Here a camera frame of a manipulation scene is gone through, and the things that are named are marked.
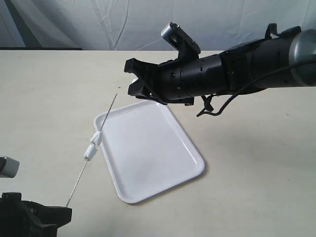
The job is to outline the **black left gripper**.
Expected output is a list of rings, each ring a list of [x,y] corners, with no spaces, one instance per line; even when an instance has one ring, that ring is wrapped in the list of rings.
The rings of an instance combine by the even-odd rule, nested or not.
[[[21,193],[2,193],[0,235],[2,237],[55,237],[57,229],[72,219],[72,209],[23,201]]]

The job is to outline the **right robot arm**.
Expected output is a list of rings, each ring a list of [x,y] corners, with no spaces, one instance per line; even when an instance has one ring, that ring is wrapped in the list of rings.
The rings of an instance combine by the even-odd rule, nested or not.
[[[175,23],[169,23],[161,36],[178,51],[177,58],[160,64],[127,60],[124,71],[137,77],[128,88],[130,96],[192,105],[199,96],[316,84],[314,29],[297,26],[278,33],[271,23],[264,38],[206,57],[199,56],[200,47]]]

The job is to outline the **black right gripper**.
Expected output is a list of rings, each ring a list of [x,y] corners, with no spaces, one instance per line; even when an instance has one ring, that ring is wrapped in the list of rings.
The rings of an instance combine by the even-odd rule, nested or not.
[[[219,54],[178,63],[175,60],[153,64],[136,58],[126,60],[124,72],[145,79],[153,89],[150,92],[141,80],[135,80],[127,94],[137,99],[158,100],[162,103],[175,103],[222,91],[222,61]]]

